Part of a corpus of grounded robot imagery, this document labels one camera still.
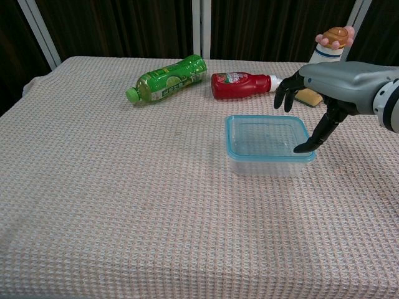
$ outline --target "ketchup bottle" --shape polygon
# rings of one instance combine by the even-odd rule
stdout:
[[[218,73],[211,78],[212,93],[216,99],[244,98],[256,93],[274,92],[280,83],[281,79],[276,76],[249,73]]]

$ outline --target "clear plastic container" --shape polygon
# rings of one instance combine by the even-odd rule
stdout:
[[[231,115],[226,118],[226,147],[238,174],[298,176],[316,153],[294,153],[307,141],[304,122],[294,116]]]

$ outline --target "gray robotic arm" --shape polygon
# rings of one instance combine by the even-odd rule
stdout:
[[[327,112],[306,143],[294,152],[316,150],[347,115],[378,115],[380,124],[399,133],[399,69],[364,62],[322,62],[303,66],[284,79],[276,90],[274,108],[285,97],[284,109],[292,108],[298,90],[309,88],[321,94]]]

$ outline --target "table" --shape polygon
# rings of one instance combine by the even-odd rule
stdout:
[[[0,118],[0,294],[398,298],[399,136],[349,116],[297,178],[229,170],[224,118],[274,94],[156,105],[125,90],[174,59],[72,57]],[[207,60],[209,74],[302,64]],[[295,102],[311,132],[325,106]]]

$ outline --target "yellow sponge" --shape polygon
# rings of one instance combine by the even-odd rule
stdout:
[[[311,89],[302,89],[297,92],[295,99],[305,105],[316,107],[322,100],[322,96]]]

